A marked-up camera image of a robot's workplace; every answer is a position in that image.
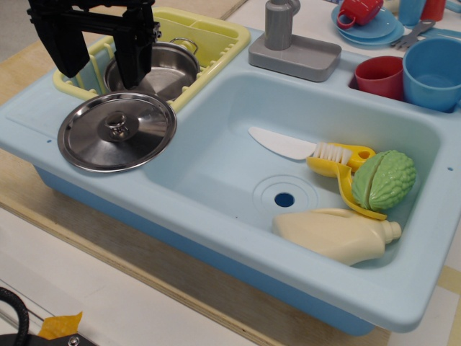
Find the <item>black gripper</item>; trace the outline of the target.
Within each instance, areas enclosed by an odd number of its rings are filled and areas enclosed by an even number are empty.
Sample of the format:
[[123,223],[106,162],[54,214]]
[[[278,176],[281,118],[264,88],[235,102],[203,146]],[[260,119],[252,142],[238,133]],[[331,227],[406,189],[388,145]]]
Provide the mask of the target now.
[[115,58],[126,89],[139,85],[151,67],[160,38],[153,1],[30,1],[27,13],[58,70],[72,78],[89,62],[83,32],[113,35]]

